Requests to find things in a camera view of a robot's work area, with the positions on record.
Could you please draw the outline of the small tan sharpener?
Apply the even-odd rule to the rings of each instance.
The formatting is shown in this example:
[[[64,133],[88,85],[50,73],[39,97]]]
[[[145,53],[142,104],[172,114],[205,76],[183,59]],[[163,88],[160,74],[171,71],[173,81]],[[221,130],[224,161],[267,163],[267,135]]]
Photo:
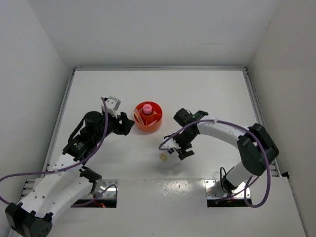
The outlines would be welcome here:
[[[167,156],[166,155],[164,155],[164,154],[160,154],[160,156],[159,156],[162,160],[167,160]]]

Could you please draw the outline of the pink glue bottle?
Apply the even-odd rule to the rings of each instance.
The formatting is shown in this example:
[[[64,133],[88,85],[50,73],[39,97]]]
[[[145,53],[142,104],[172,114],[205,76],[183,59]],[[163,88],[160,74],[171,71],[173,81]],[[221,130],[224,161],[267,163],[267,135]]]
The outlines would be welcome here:
[[[142,108],[142,113],[145,115],[150,115],[153,113],[153,108],[151,106],[151,104],[145,104]]]

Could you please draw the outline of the pink thin pencil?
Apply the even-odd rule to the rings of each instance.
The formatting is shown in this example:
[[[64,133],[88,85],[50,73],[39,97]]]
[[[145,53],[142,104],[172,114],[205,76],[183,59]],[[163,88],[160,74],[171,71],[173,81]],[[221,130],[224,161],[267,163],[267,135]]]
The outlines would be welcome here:
[[[135,116],[137,117],[137,119],[138,119],[140,124],[142,124],[142,125],[145,124],[143,119],[142,119],[142,117],[141,117],[141,115],[140,115],[140,113],[138,111],[135,112]]]

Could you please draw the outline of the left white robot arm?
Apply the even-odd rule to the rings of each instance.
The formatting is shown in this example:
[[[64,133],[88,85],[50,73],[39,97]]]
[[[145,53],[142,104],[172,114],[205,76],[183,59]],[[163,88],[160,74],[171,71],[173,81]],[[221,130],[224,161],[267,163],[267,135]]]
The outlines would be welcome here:
[[[111,133],[126,136],[134,124],[124,112],[86,113],[47,174],[28,195],[5,209],[11,228],[23,237],[47,236],[64,211],[100,184],[102,176],[85,164],[104,139]]]

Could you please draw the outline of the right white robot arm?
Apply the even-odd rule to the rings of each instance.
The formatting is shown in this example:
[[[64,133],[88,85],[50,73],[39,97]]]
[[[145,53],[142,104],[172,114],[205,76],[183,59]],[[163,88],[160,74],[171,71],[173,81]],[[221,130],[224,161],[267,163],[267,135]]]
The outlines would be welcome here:
[[[238,149],[241,161],[217,182],[218,196],[230,195],[242,182],[251,176],[261,176],[266,170],[264,156],[271,164],[279,155],[279,150],[266,129],[255,123],[245,130],[219,122],[202,122],[207,112],[197,111],[192,114],[181,108],[173,117],[184,128],[173,140],[179,148],[175,149],[179,159],[183,160],[194,154],[190,150],[191,142],[198,135],[208,135],[224,141]]]

